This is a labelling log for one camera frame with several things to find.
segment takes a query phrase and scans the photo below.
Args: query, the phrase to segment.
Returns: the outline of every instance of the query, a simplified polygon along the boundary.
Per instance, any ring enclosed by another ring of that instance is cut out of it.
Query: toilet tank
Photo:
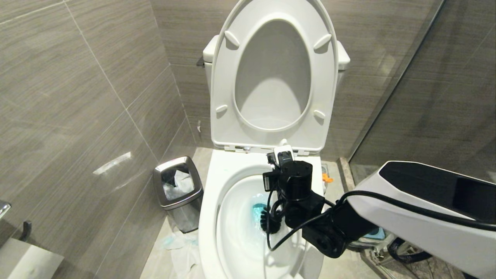
[[[214,59],[215,46],[217,45],[218,38],[219,35],[215,35],[203,50],[203,60],[205,65],[205,74],[207,77],[209,93],[211,87],[210,83],[212,79],[212,62]],[[338,41],[338,81],[336,85],[336,90],[339,88],[339,85],[341,84],[341,81],[344,78],[346,69],[348,69],[349,64],[350,64],[350,57],[348,56],[348,53],[346,53],[346,50],[344,49],[341,42]]]

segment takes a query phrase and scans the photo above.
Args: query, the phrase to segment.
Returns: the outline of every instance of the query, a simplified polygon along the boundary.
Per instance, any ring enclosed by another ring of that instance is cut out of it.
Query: white toilet
[[[205,277],[316,279],[322,254],[301,233],[269,252],[257,209],[268,198],[266,153],[286,142],[296,160],[313,165],[312,190],[323,195],[318,153],[350,61],[324,6],[319,0],[241,0],[203,58],[217,147],[199,221]],[[271,243],[289,231],[283,222]]]

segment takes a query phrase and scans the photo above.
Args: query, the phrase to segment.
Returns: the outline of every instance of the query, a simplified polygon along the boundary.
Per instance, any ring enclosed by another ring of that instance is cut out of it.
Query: small trash can
[[[203,187],[190,157],[170,160],[155,168],[153,182],[160,206],[168,211],[178,229],[198,229]]]

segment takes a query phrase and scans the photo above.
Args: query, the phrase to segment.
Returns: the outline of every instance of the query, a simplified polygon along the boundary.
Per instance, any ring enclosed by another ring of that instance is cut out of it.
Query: orange object
[[[322,181],[324,181],[325,183],[331,183],[334,181],[334,179],[328,177],[327,173],[322,173]]]

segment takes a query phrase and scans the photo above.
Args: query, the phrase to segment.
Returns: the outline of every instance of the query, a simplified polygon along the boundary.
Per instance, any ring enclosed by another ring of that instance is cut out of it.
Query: glass panel
[[[359,183],[388,160],[496,182],[494,1],[447,1],[350,161]]]

